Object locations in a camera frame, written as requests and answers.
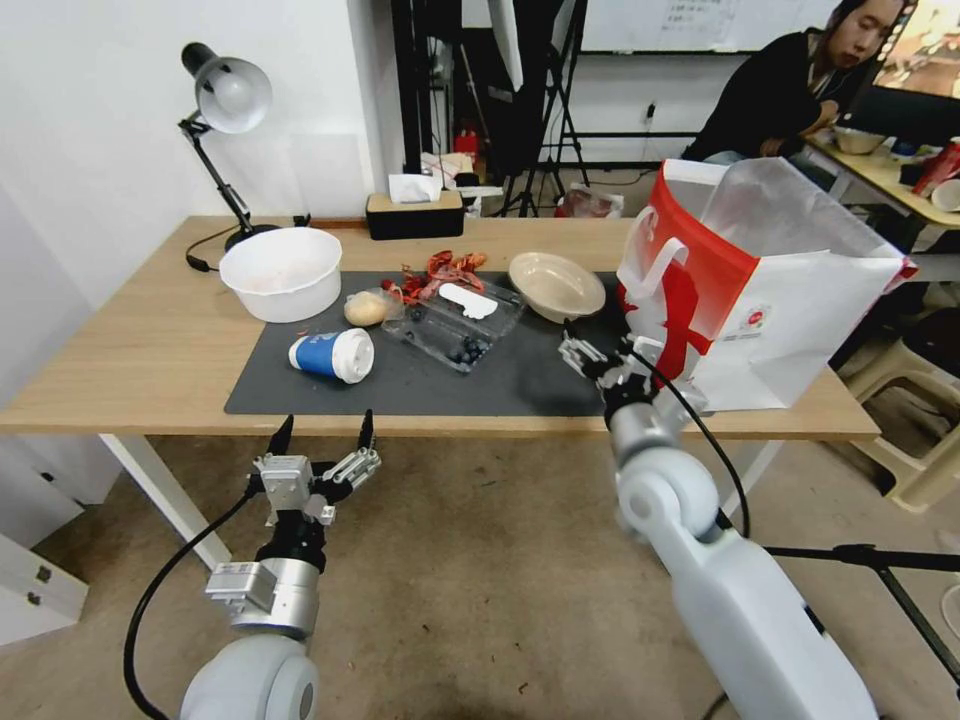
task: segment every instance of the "desk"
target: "desk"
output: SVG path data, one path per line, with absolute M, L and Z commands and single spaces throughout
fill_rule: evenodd
M 393 271 L 402 263 L 422 267 L 431 254 L 453 247 L 486 253 L 490 270 L 506 270 L 519 252 L 542 250 L 566 255 L 591 270 L 609 271 L 619 264 L 630 222 L 468 220 L 462 238 L 389 242 L 374 242 L 365 230 L 333 232 L 343 244 L 344 270 Z M 192 241 L 230 224 L 216 217 L 184 222 L 0 412 L 0 431 L 100 434 L 185 538 L 196 535 L 207 521 L 143 436 L 267 436 L 283 420 L 223 412 L 263 324 L 247 314 L 214 273 L 190 270 L 183 252 Z M 215 259 L 216 245 L 206 246 L 210 259 Z M 879 434 L 830 370 L 789 410 L 729 412 L 707 423 L 719 438 L 770 441 L 746 457 L 750 467 L 745 485 L 756 481 L 784 440 L 870 440 Z M 606 432 L 599 417 L 379 416 L 376 426 L 381 436 L 407 437 Z M 354 435 L 359 427 L 359 417 L 300 416 L 295 432 Z M 697 430 L 689 427 L 685 432 L 695 435 Z M 230 557 L 215 535 L 197 551 L 210 566 Z
M 938 210 L 929 200 L 914 195 L 908 186 L 900 184 L 900 166 L 890 159 L 885 147 L 870 155 L 848 155 L 818 135 L 807 138 L 807 148 L 826 158 L 837 171 L 837 179 L 830 189 L 830 196 L 835 200 L 840 200 L 851 183 L 857 181 L 882 195 L 901 215 L 912 214 L 928 225 L 960 229 L 960 213 Z

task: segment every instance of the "plastic stool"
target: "plastic stool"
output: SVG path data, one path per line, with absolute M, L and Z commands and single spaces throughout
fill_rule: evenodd
M 958 338 L 960 309 L 939 310 L 856 373 L 850 379 L 850 391 L 863 404 L 886 387 L 906 380 L 935 404 L 960 412 L 960 392 L 951 384 L 960 375 Z M 960 426 L 920 458 L 883 438 L 852 445 L 890 471 L 894 486 L 888 497 L 911 512 L 924 512 L 943 498 L 960 474 Z

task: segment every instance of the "clear plastic box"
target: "clear plastic box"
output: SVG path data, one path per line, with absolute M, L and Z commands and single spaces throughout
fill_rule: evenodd
M 469 373 L 497 340 L 516 327 L 526 302 L 518 293 L 489 282 L 484 283 L 483 292 L 468 289 L 496 302 L 497 309 L 474 320 L 464 316 L 460 305 L 437 294 L 426 302 L 404 306 L 402 316 L 384 321 L 382 328 L 447 367 Z

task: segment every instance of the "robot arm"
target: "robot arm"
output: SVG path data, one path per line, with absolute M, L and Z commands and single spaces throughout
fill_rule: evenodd
M 364 418 L 357 449 L 338 463 L 287 455 L 292 418 L 254 462 L 270 501 L 273 537 L 255 562 L 221 563 L 206 594 L 222 602 L 247 635 L 223 648 L 190 683 L 183 720 L 307 720 L 318 696 L 317 668 L 307 643 L 317 620 L 317 585 L 326 566 L 324 530 L 336 504 L 381 465 L 373 415 Z
M 741 717 L 875 719 L 860 676 L 776 561 L 716 524 L 713 479 L 676 442 L 690 417 L 638 362 L 656 349 L 627 338 L 610 360 L 569 328 L 560 349 L 604 398 L 622 526 L 670 573 L 677 611 Z M 692 388 L 685 395 L 703 406 Z

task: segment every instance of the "blue paper cup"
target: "blue paper cup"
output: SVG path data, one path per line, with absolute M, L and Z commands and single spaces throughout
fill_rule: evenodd
M 297 370 L 339 378 L 352 385 L 373 368 L 373 340 L 360 328 L 307 335 L 290 346 L 289 358 Z

